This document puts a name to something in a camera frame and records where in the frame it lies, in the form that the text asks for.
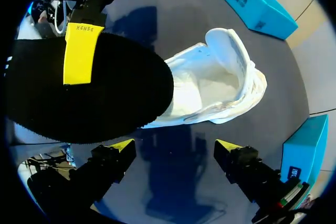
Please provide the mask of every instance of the box logo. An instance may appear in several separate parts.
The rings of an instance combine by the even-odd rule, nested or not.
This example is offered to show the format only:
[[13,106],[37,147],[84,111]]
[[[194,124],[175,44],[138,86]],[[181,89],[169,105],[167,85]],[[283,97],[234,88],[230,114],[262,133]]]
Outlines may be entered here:
[[287,178],[299,178],[301,174],[301,169],[294,167],[294,166],[289,166],[289,172]]

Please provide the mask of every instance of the gray table surface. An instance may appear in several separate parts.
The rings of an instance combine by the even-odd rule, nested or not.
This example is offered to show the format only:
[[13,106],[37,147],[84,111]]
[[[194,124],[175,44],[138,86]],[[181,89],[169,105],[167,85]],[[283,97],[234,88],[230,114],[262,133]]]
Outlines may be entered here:
[[[96,203],[97,209],[129,224],[250,223],[258,206],[237,185],[230,185],[213,158],[214,143],[219,138],[251,145],[267,165],[280,168],[283,142],[309,116],[303,80],[287,43],[248,30],[224,0],[115,0],[105,12],[107,32],[135,40],[163,59],[205,42],[212,28],[232,28],[265,74],[268,87],[256,107],[227,123],[131,134],[137,158],[122,182]],[[77,165],[86,162],[97,145],[73,145]]]

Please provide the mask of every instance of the cable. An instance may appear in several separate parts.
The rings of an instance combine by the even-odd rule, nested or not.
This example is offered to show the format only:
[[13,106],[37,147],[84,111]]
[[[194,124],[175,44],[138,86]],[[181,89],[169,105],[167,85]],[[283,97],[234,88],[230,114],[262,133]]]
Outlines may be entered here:
[[74,162],[74,161],[75,161],[74,158],[71,157],[67,151],[65,151],[65,153],[66,153],[66,155],[67,155],[68,157],[70,157],[70,158],[72,159],[72,161],[70,161],[70,162]]
[[27,168],[27,166],[28,166],[28,169],[29,169],[30,175],[33,175],[33,174],[31,173],[31,171],[32,171],[32,170],[30,169],[30,165],[28,165],[26,161],[25,161],[25,165],[26,165],[26,168]]
[[50,162],[50,160],[53,160],[53,159],[56,159],[57,161],[58,161],[58,160],[61,160],[61,161],[63,161],[63,162],[67,161],[65,155],[57,156],[57,157],[52,157],[52,158],[39,159],[38,161],[46,161],[46,162]]
[[51,158],[54,158],[53,156],[50,156],[49,154],[45,153],[44,155],[48,156],[48,157],[51,157]]
[[331,109],[331,110],[325,110],[325,111],[321,111],[321,112],[311,113],[309,115],[316,115],[316,114],[326,113],[326,112],[330,112],[330,111],[334,111],[334,110],[336,110],[336,108]]
[[56,169],[56,170],[62,170],[63,172],[68,172],[69,171],[69,170],[64,170],[64,169],[61,169],[61,168],[58,168],[58,167],[52,167],[52,166],[50,166],[50,168]]
[[47,164],[45,164],[46,166],[41,166],[43,168],[48,168],[48,167],[51,167],[51,168],[65,168],[65,169],[77,169],[76,167],[65,167],[65,166],[56,166],[56,167],[53,167],[53,166],[48,166]]
[[67,27],[67,3],[65,0],[63,0],[63,27],[62,30],[58,30],[58,26],[57,26],[57,9],[58,9],[58,5],[60,4],[60,1],[57,1],[57,5],[55,7],[55,18],[54,18],[54,25],[55,25],[55,29],[56,32],[58,34],[64,34],[65,33],[65,28]]
[[[30,157],[29,159],[31,159],[31,160],[33,160],[33,161],[36,161],[36,162],[38,162],[38,163],[41,163],[41,164],[46,165],[46,166],[42,166],[42,167],[52,167],[52,168],[56,168],[56,167],[53,167],[53,166],[50,166],[50,165],[48,166],[48,163],[39,161],[39,160],[34,159],[34,158],[32,158],[32,157]],[[76,169],[75,167],[61,167],[61,166],[57,166],[57,167],[60,167],[60,168],[68,168],[68,169]]]
[[[54,159],[58,159],[58,158],[62,158],[63,156],[58,156],[58,157],[53,157],[53,156],[50,156],[49,154],[45,153],[44,155],[47,155],[48,157],[50,157],[51,160],[54,160]],[[64,156],[65,156],[65,162],[74,162],[74,159],[72,157],[70,157],[72,159],[72,161],[68,161],[67,160],[67,155],[70,157],[70,155],[68,153],[65,153]]]

